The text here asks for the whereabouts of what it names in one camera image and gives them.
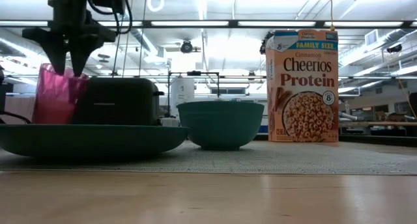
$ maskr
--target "dark green tray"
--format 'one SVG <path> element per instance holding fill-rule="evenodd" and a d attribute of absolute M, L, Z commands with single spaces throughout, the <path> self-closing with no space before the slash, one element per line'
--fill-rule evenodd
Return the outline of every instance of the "dark green tray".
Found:
<path fill-rule="evenodd" d="M 187 134 L 163 126 L 0 125 L 0 147 L 36 158 L 135 158 L 172 150 Z"/>

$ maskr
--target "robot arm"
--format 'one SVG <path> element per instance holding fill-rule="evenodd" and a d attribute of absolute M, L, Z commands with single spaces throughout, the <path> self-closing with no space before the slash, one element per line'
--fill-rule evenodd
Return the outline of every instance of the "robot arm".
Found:
<path fill-rule="evenodd" d="M 95 5 L 109 7 L 115 15 L 124 14 L 127 0 L 50 0 L 48 5 L 53 7 L 53 20 L 48 22 L 50 31 L 41 28 L 24 29 L 24 38 L 38 42 L 45 51 L 52 66 L 58 74 L 63 75 L 65 70 L 66 53 L 70 52 L 72 67 L 75 76 L 80 76 L 90 54 L 102 47 L 104 42 L 114 42 L 120 33 L 100 25 L 92 19 L 87 10 L 87 1 L 98 13 Z"/>

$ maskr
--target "cable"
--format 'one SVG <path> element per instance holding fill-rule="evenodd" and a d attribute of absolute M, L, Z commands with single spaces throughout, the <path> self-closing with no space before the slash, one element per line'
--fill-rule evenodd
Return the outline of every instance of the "cable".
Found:
<path fill-rule="evenodd" d="M 142 15 L 142 20 L 144 20 L 145 19 L 145 15 L 146 15 L 146 5 L 143 5 L 143 15 Z M 145 29 L 142 29 L 141 30 L 141 32 L 140 32 L 140 34 L 141 34 L 141 55 L 140 55 L 140 58 L 139 58 L 139 77 L 141 77 L 141 69 L 142 69 L 142 48 L 143 48 L 143 36 L 144 36 L 144 34 L 145 34 Z"/>
<path fill-rule="evenodd" d="M 121 35 L 125 35 L 125 34 L 129 33 L 132 30 L 132 26 L 133 26 L 132 9 L 130 8 L 129 0 L 125 0 L 125 1 L 126 1 L 126 8 L 128 9 L 128 15 L 129 15 L 129 27 L 126 31 L 120 32 Z"/>
<path fill-rule="evenodd" d="M 90 7 L 95 12 L 97 12 L 101 15 L 114 15 L 115 21 L 116 21 L 116 34 L 117 35 L 125 35 L 125 34 L 129 33 L 132 30 L 132 26 L 133 26 L 132 9 L 129 5 L 129 0 L 125 0 L 125 1 L 126 1 L 126 8 L 128 9 L 128 15 L 129 15 L 129 27 L 126 31 L 121 32 L 121 27 L 120 27 L 120 23 L 119 23 L 119 16 L 117 15 L 117 12 L 115 10 L 115 2 L 114 1 L 111 2 L 111 12 L 104 12 L 104 11 L 100 10 L 99 8 L 97 8 L 96 5 L 94 5 L 92 0 L 87 0 Z"/>
<path fill-rule="evenodd" d="M 128 56 L 128 44 L 129 44 L 129 35 L 130 33 L 128 33 L 127 38 L 126 38 L 126 47 L 124 49 L 124 61 L 123 61 L 123 71 L 122 71 L 122 77 L 124 76 L 124 69 L 126 68 L 126 58 Z"/>
<path fill-rule="evenodd" d="M 330 25 L 330 30 L 335 31 L 336 28 L 334 27 L 334 24 L 333 24 L 333 0 L 330 0 L 330 19 L 332 22 L 332 24 Z"/>
<path fill-rule="evenodd" d="M 115 77 L 115 74 L 116 74 L 115 71 L 116 71 L 116 64 L 117 64 L 117 54 L 119 54 L 120 38 L 121 38 L 121 36 L 119 35 L 118 38 L 117 38 L 115 62 L 114 62 L 114 65 L 113 65 L 113 71 L 111 72 L 111 77 Z"/>
<path fill-rule="evenodd" d="M 3 110 L 0 110 L 0 115 L 7 115 L 7 116 L 11 116 L 11 117 L 16 117 L 17 119 L 20 119 L 20 120 L 24 121 L 26 124 L 31 124 L 31 123 L 32 123 L 32 122 L 31 122 L 29 119 L 27 119 L 26 117 L 23 117 L 23 116 L 20 116 L 20 115 L 17 115 L 17 114 L 14 114 L 14 113 L 8 112 L 8 111 L 3 111 Z"/>
<path fill-rule="evenodd" d="M 413 109 L 413 108 L 412 108 L 412 106 L 411 106 L 411 102 L 410 102 L 410 95 L 408 95 L 408 94 L 405 92 L 405 89 L 404 89 L 403 83 L 401 82 L 401 80 L 400 80 L 400 79 L 398 79 L 398 82 L 399 82 L 399 85 L 401 86 L 401 90 L 403 90 L 403 92 L 405 93 L 405 95 L 406 95 L 406 97 L 407 97 L 407 102 L 409 103 L 409 107 L 410 107 L 410 109 L 411 109 L 412 114 L 414 115 L 414 118 L 416 118 L 416 119 L 417 119 L 416 113 L 414 112 L 414 109 Z"/>
<path fill-rule="evenodd" d="M 112 15 L 112 12 L 103 12 L 102 10 L 98 9 L 98 7 L 96 7 L 96 5 L 94 5 L 94 3 L 91 0 L 87 0 L 87 2 L 89 3 L 90 7 L 97 13 L 101 14 L 101 15 Z"/>

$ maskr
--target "ceiling light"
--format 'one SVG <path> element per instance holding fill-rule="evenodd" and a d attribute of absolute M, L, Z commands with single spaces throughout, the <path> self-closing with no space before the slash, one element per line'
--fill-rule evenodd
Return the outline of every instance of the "ceiling light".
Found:
<path fill-rule="evenodd" d="M 128 27 L 129 22 L 125 21 L 126 23 L 123 23 L 123 27 Z M 117 23 L 116 21 L 99 21 L 100 25 L 106 26 L 106 27 L 116 27 Z M 142 21 L 133 21 L 132 26 L 133 27 L 141 27 L 143 25 Z"/>
<path fill-rule="evenodd" d="M 396 79 L 417 79 L 417 76 L 401 76 L 401 77 L 395 77 Z"/>
<path fill-rule="evenodd" d="M 8 40 L 5 40 L 3 38 L 0 38 L 0 42 L 4 42 L 5 44 L 7 44 L 8 46 L 11 46 L 12 48 L 22 52 L 23 54 L 25 54 L 27 56 L 27 58 L 30 59 L 30 61 L 35 61 L 37 63 L 48 63 L 49 59 L 46 58 L 46 56 L 40 55 L 37 52 L 31 51 L 27 48 L 24 48 L 22 46 L 16 45 L 12 42 L 9 42 Z"/>
<path fill-rule="evenodd" d="M 402 68 L 398 71 L 392 72 L 391 76 L 400 76 L 400 75 L 409 74 L 415 71 L 417 71 L 417 66 L 411 66 L 411 67 Z"/>
<path fill-rule="evenodd" d="M 228 26 L 228 21 L 152 21 L 152 26 Z"/>
<path fill-rule="evenodd" d="M 357 87 L 343 87 L 343 88 L 339 88 L 338 92 L 339 93 L 344 93 L 344 92 L 348 92 L 348 91 L 353 91 L 355 90 Z"/>
<path fill-rule="evenodd" d="M 238 26 L 313 27 L 314 21 L 239 21 Z"/>
<path fill-rule="evenodd" d="M 143 60 L 146 63 L 166 63 L 167 62 L 166 58 L 159 57 L 159 56 L 156 56 L 156 55 L 149 55 L 149 56 L 143 58 Z"/>
<path fill-rule="evenodd" d="M 365 84 L 365 85 L 361 86 L 361 88 L 372 87 L 373 85 L 376 85 L 376 84 L 379 84 L 379 83 L 382 83 L 382 81 L 374 81 L 374 82 L 371 82 L 371 83 L 368 83 L 368 84 Z"/>
<path fill-rule="evenodd" d="M 331 21 L 324 23 L 324 26 L 330 27 Z M 340 27 L 399 27 L 403 24 L 401 21 L 334 21 L 334 26 Z"/>
<path fill-rule="evenodd" d="M 366 74 L 370 74 L 370 73 L 372 73 L 373 71 L 375 71 L 377 69 L 379 69 L 379 67 L 377 67 L 377 66 L 376 67 L 372 67 L 372 68 L 367 68 L 365 70 L 362 70 L 360 72 L 357 72 L 357 73 L 353 74 L 353 76 L 363 76 L 363 75 L 366 75 Z"/>
<path fill-rule="evenodd" d="M 19 82 L 25 83 L 25 84 L 30 84 L 30 85 L 37 85 L 38 84 L 36 81 L 30 80 L 30 79 L 25 78 L 25 77 L 20 77 L 20 78 L 8 77 L 8 78 L 10 80 L 19 81 Z"/>
<path fill-rule="evenodd" d="M 366 77 L 366 76 L 361 76 L 361 77 L 353 77 L 353 79 L 391 79 L 391 77 Z"/>
<path fill-rule="evenodd" d="M 359 97 L 360 94 L 339 94 L 339 97 Z"/>
<path fill-rule="evenodd" d="M 1 66 L 6 70 L 13 74 L 38 74 L 39 71 L 34 68 L 29 68 L 20 64 L 16 64 L 15 62 L 9 61 L 7 59 L 3 59 L 1 61 Z"/>
<path fill-rule="evenodd" d="M 5 27 L 46 27 L 47 21 L 0 21 L 0 26 Z"/>

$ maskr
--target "white container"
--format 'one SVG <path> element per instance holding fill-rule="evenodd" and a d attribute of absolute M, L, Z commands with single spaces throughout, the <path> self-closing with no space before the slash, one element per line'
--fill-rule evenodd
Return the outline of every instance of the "white container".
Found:
<path fill-rule="evenodd" d="M 171 115 L 179 117 L 177 105 L 194 101 L 194 78 L 178 77 L 171 84 Z"/>

